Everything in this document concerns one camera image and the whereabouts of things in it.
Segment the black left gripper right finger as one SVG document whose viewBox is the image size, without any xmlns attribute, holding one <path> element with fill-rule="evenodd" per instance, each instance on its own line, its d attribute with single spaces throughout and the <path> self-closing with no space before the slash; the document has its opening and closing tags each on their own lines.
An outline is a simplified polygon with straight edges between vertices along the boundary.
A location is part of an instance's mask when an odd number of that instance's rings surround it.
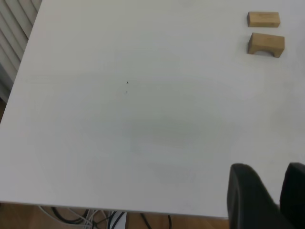
<svg viewBox="0 0 305 229">
<path fill-rule="evenodd" d="M 280 211 L 296 229 L 305 227 L 305 166 L 290 163 L 282 185 Z"/>
</svg>

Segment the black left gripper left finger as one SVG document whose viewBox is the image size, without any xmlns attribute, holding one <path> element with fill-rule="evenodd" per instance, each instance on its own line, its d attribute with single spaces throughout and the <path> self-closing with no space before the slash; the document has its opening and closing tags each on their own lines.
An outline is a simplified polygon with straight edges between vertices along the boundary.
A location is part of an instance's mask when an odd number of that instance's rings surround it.
<svg viewBox="0 0 305 229">
<path fill-rule="evenodd" d="M 259 175 L 246 164 L 230 168 L 227 212 L 231 229 L 293 229 L 280 213 Z"/>
</svg>

